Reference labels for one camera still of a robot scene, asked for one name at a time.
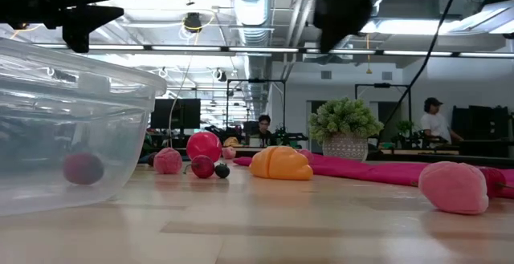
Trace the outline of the orange toy fruit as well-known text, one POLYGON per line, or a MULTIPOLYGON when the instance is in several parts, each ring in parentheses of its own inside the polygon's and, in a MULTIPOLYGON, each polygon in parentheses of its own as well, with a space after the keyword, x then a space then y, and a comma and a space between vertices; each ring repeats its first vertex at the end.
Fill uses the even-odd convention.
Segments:
POLYGON ((253 176, 265 179, 309 181, 313 177, 308 158, 288 146, 271 146, 257 152, 249 169, 253 176))

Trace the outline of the shiny red pepper toy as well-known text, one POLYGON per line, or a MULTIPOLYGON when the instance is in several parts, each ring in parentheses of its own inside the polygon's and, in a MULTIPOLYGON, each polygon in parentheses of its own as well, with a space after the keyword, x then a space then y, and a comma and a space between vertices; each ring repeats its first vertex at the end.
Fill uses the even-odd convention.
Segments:
POLYGON ((222 143, 212 132, 197 132, 188 139, 186 154, 191 160, 196 156, 208 156, 216 162, 222 155, 222 143))

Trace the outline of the pink knitted ball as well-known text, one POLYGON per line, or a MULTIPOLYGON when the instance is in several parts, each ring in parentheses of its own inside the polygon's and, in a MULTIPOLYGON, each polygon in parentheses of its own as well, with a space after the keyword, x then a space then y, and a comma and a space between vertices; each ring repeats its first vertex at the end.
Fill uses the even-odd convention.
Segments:
POLYGON ((153 167, 160 174, 177 174, 182 168, 182 155, 173 148, 163 148, 154 157, 153 167))

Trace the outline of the red cherry with stem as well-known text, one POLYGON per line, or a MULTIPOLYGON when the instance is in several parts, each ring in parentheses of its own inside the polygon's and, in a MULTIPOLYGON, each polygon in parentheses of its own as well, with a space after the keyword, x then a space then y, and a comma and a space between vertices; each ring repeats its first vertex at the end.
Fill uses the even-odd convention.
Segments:
POLYGON ((198 155, 186 166, 184 173, 186 173, 188 169, 190 169, 197 178, 206 179, 214 174, 214 162, 208 156, 198 155))

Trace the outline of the pink plush strawberry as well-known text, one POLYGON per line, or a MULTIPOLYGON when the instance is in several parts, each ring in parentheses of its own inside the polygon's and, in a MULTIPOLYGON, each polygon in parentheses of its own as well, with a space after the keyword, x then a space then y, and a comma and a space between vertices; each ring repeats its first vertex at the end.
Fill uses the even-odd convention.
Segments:
POLYGON ((489 206, 485 177, 469 164, 450 161, 428 164, 419 175, 418 188, 443 212, 477 215, 489 206))

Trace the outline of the clear plastic tupperware container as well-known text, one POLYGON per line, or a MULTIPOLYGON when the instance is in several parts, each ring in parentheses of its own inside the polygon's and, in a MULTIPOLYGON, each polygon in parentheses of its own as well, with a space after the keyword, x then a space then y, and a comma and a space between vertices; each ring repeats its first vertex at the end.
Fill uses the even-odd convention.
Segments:
POLYGON ((165 89, 148 72, 0 38, 0 217, 116 194, 165 89), (93 185, 63 176, 64 159, 83 152, 104 164, 93 185))

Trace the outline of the green potted plant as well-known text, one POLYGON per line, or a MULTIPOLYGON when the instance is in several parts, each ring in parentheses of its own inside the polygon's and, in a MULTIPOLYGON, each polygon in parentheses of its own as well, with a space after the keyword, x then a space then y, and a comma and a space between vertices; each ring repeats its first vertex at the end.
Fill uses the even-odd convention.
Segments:
POLYGON ((363 100, 348 97, 321 104, 309 117, 309 132, 324 156, 364 161, 368 139, 384 128, 363 100))

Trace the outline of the ceiling light strip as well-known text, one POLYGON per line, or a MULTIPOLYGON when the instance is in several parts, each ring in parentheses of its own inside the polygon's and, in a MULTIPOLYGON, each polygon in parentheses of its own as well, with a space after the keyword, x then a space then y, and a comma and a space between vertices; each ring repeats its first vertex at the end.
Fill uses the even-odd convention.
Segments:
MULTIPOLYGON (((89 46, 91 51, 127 51, 139 53, 148 52, 171 52, 171 53, 234 53, 248 55, 271 55, 271 54, 292 54, 292 55, 322 55, 317 48, 305 47, 225 47, 225 46, 176 46, 176 45, 113 45, 93 44, 89 46)), ((404 51, 404 50, 369 50, 369 49, 335 49, 329 55, 370 55, 370 56, 409 56, 422 57, 428 55, 427 51, 404 51)), ((432 51, 432 57, 438 58, 466 58, 466 59, 514 59, 514 52, 462 52, 462 51, 432 51)))

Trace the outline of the background robot station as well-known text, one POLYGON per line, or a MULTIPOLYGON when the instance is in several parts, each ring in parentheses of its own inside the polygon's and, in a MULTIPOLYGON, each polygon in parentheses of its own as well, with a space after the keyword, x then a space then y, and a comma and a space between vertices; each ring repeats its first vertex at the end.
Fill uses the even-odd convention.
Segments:
POLYGON ((278 145, 289 146, 296 149, 302 149, 302 142, 308 141, 308 138, 301 132, 288 132, 285 127, 277 128, 272 134, 278 145))

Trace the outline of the small green plant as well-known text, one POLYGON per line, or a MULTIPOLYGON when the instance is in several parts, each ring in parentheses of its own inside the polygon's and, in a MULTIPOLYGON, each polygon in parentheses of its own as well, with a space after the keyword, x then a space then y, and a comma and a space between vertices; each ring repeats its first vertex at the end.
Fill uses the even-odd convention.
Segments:
POLYGON ((410 120, 400 120, 396 123, 398 133, 404 137, 408 137, 414 128, 414 122, 410 120))

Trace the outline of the person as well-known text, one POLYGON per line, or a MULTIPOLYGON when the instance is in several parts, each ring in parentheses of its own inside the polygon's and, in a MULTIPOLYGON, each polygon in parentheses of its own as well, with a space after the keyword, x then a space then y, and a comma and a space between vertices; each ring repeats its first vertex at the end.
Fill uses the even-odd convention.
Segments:
POLYGON ((258 118, 259 121, 259 146, 266 148, 269 146, 276 146, 277 140, 273 133, 270 132, 269 127, 271 123, 271 117, 269 115, 261 115, 258 118))
POLYGON ((443 103, 434 97, 425 100, 424 114, 421 118, 425 137, 435 144, 451 144, 453 140, 462 141, 463 138, 451 129, 446 118, 439 112, 442 105, 443 103))

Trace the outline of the black background monitor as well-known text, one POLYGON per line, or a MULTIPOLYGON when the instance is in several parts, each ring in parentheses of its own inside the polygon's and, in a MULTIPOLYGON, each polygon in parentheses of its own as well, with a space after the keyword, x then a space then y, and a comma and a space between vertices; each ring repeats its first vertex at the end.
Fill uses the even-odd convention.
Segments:
POLYGON ((151 128, 200 128, 200 99, 158 99, 150 116, 151 128))

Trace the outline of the black cabinet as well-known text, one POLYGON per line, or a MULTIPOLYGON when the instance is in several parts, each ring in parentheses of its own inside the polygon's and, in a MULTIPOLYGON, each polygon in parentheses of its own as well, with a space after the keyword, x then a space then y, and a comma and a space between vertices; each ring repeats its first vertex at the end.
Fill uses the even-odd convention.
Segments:
POLYGON ((465 140, 506 140, 509 138, 509 118, 507 107, 454 106, 451 128, 465 140))

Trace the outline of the black stand frame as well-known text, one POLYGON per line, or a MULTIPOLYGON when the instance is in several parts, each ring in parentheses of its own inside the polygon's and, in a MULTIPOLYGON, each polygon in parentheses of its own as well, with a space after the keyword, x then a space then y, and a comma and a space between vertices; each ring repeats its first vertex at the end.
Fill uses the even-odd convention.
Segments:
POLYGON ((401 96, 400 96, 399 100, 397 101, 396 105, 394 106, 394 109, 388 115, 388 118, 386 119, 383 128, 386 128, 389 125, 390 121, 396 115, 398 109, 402 106, 402 102, 403 102, 404 99, 407 99, 408 120, 409 121, 412 120, 412 95, 411 95, 412 87, 409 84, 356 83, 354 85, 354 99, 355 100, 360 99, 360 96, 359 96, 359 88, 360 87, 372 87, 372 88, 379 88, 379 89, 387 89, 387 88, 392 88, 392 87, 398 87, 398 88, 403 88, 404 89, 404 91, 401 92, 401 96))
POLYGON ((225 125, 228 128, 230 124, 229 100, 240 91, 243 96, 243 102, 247 105, 246 119, 243 120, 244 143, 249 147, 259 147, 259 121, 261 115, 269 115, 271 110, 268 104, 271 102, 270 96, 272 89, 275 89, 282 97, 282 121, 285 125, 285 93, 286 81, 283 79, 228 79, 226 82, 226 111, 225 125))

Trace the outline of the silver ceiling duct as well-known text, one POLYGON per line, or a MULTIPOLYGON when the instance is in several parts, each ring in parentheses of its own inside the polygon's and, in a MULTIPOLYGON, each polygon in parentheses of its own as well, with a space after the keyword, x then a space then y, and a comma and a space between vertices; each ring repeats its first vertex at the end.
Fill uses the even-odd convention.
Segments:
MULTIPOLYGON (((271 31, 271 0, 234 0, 234 12, 239 28, 239 41, 243 47, 268 47, 271 31)), ((271 56, 263 53, 246 55, 244 69, 248 79, 269 79, 271 56)))

